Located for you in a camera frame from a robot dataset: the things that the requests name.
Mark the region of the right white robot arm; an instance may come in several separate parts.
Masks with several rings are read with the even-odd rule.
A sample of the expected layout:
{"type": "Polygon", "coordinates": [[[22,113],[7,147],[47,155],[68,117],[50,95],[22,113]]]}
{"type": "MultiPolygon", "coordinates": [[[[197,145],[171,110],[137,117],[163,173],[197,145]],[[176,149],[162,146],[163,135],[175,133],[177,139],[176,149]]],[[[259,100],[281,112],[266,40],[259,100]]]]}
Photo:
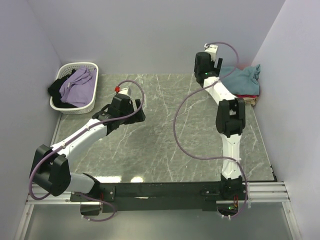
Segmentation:
{"type": "Polygon", "coordinates": [[[222,58],[217,66],[208,52],[198,52],[194,61],[194,76],[198,84],[214,99],[218,108],[215,126],[222,139],[223,160],[219,193],[226,200],[243,193],[243,178],[239,163],[240,142],[246,126],[243,99],[233,95],[220,81],[222,58]]]}

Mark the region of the teal blue t shirt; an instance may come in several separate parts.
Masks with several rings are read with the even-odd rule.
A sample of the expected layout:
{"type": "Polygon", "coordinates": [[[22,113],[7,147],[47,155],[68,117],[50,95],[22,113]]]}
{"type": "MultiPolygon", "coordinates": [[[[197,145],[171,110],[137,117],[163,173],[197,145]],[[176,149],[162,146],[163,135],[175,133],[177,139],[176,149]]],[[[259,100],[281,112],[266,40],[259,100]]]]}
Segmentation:
{"type": "Polygon", "coordinates": [[[258,82],[260,73],[260,64],[247,66],[244,69],[236,68],[221,82],[233,95],[258,96],[260,94],[260,84],[258,82]]]}

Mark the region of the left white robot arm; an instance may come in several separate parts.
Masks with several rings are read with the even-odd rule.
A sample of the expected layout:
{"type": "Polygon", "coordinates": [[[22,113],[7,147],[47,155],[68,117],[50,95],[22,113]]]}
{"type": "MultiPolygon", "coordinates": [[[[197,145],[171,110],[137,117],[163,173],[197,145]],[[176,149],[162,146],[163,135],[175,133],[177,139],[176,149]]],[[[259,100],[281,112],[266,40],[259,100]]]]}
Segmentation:
{"type": "Polygon", "coordinates": [[[120,125],[143,122],[143,99],[117,93],[110,104],[96,112],[79,130],[52,146],[41,145],[35,152],[29,176],[48,195],[57,197],[65,191],[81,193],[88,201],[101,195],[101,183],[87,173],[72,173],[70,162],[98,140],[108,136],[120,125]]]}

